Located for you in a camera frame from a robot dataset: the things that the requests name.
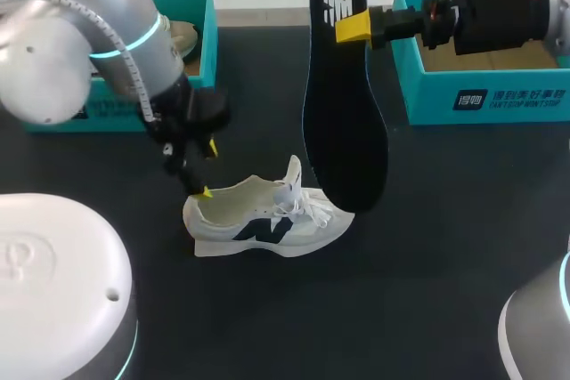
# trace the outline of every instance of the cardboard box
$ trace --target cardboard box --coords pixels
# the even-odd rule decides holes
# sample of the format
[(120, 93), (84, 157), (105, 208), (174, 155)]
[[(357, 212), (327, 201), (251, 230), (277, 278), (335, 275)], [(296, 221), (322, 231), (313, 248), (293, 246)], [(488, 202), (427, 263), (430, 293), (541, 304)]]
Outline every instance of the cardboard box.
[[(394, 9), (421, 0), (395, 0)], [(541, 42), (456, 55), (452, 42), (429, 51), (421, 38), (392, 42), (412, 125), (570, 120), (570, 60), (553, 59)]]
[[(170, 20), (188, 21), (202, 32), (199, 58), (185, 67), (195, 88), (216, 84), (217, 24), (214, 0), (154, 0), (160, 13)], [(143, 124), (136, 115), (136, 103), (114, 94), (100, 77), (92, 88), (83, 110), (72, 120), (53, 126), (25, 124), (34, 133), (141, 132)]]

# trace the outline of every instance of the shoelace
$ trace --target shoelace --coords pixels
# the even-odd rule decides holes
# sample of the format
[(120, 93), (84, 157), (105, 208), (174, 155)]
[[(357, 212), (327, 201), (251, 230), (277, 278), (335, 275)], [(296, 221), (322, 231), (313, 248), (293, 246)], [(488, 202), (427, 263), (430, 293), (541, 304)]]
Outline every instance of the shoelace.
[(327, 227), (330, 219), (332, 218), (332, 215), (330, 214), (333, 212), (330, 206), (323, 204), (319, 200), (311, 198), (307, 190), (301, 190), (301, 196), (294, 202), (293, 207), (290, 210), (283, 206), (277, 206), (276, 208), (275, 215), (278, 217), (306, 214), (311, 217), (314, 223), (321, 229)]

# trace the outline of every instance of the white sneaker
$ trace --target white sneaker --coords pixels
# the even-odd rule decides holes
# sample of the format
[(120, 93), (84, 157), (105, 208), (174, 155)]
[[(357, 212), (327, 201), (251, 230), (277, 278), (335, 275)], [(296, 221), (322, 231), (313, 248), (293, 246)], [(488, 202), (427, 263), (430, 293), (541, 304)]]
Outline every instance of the white sneaker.
[(297, 257), (325, 247), (354, 219), (354, 214), (333, 206), (322, 190), (301, 188), (301, 162), (296, 156), (282, 181), (252, 175), (211, 194), (212, 198), (190, 197), (184, 204), (184, 224), (196, 241), (198, 257), (250, 248)]
[(182, 58), (190, 55), (198, 44), (198, 31), (190, 22), (171, 21), (167, 16), (160, 15), (160, 26), (164, 31), (170, 32), (172, 42)]

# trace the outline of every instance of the black table surface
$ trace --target black table surface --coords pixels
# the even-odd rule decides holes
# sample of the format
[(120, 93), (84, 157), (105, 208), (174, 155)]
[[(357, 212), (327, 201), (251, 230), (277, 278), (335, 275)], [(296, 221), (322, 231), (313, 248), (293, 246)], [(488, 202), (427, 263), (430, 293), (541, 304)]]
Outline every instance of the black table surface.
[[(233, 122), (221, 157), (200, 164), (210, 187), (280, 179), (291, 154), (316, 184), (301, 131), (308, 42), (307, 28), (220, 30)], [(410, 127), (390, 51), (369, 72), (391, 141), (387, 190), (311, 255), (195, 258), (182, 189), (144, 135), (28, 135), (3, 115), (0, 192), (73, 198), (117, 229), (141, 378), (508, 380), (502, 305), (567, 248), (570, 125)]]

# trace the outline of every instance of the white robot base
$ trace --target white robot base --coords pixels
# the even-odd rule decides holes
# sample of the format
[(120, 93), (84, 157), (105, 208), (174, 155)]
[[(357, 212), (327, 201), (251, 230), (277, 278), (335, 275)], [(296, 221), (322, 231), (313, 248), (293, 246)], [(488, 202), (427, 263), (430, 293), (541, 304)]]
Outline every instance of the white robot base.
[(0, 378), (125, 380), (138, 333), (131, 265), (100, 215), (0, 196)]
[(515, 292), (499, 319), (499, 349), (511, 380), (567, 380), (570, 254)]

